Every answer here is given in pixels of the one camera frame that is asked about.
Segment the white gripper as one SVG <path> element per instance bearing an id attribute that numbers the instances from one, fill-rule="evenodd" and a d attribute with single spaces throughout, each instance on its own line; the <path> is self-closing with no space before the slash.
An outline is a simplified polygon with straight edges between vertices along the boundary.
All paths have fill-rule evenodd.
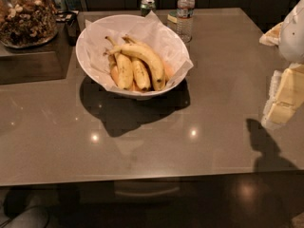
<path id="1" fill-rule="evenodd" d="M 269 29 L 259 42 L 277 46 L 290 64 L 276 70 L 271 79 L 269 100 L 265 105 L 265 124 L 284 125 L 304 103 L 304 0 L 300 0 L 280 22 Z"/>

